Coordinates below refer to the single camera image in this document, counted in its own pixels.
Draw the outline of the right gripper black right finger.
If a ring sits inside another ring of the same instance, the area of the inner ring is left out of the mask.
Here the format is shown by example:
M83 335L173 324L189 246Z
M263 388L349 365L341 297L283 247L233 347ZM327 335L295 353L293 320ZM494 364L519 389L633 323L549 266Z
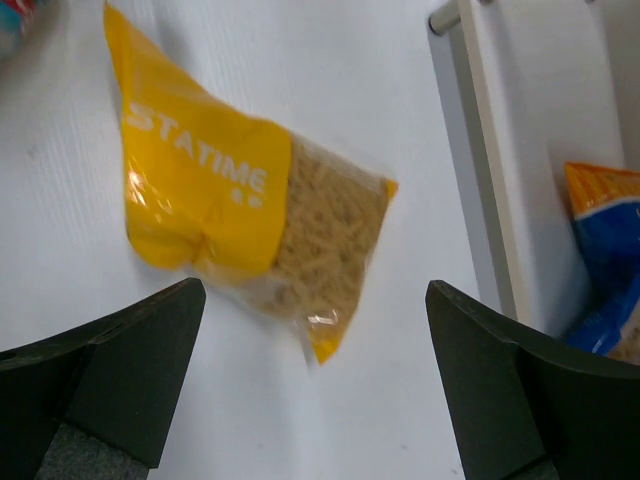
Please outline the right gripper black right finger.
M638 478L638 367L565 345L442 280L425 302L466 478Z

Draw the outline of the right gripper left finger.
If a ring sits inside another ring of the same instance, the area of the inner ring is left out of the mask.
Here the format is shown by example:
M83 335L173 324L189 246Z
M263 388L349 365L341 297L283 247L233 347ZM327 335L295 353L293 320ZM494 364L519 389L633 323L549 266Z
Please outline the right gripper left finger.
M157 468L206 300L182 280L1 354L4 479L145 479Z

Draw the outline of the yellow macaroni bag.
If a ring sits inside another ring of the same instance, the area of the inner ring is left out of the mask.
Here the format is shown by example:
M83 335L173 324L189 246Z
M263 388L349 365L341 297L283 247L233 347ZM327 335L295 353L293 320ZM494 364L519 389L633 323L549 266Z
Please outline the yellow macaroni bag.
M299 325L326 362L358 309L396 181L218 100L114 6L103 20L131 246Z

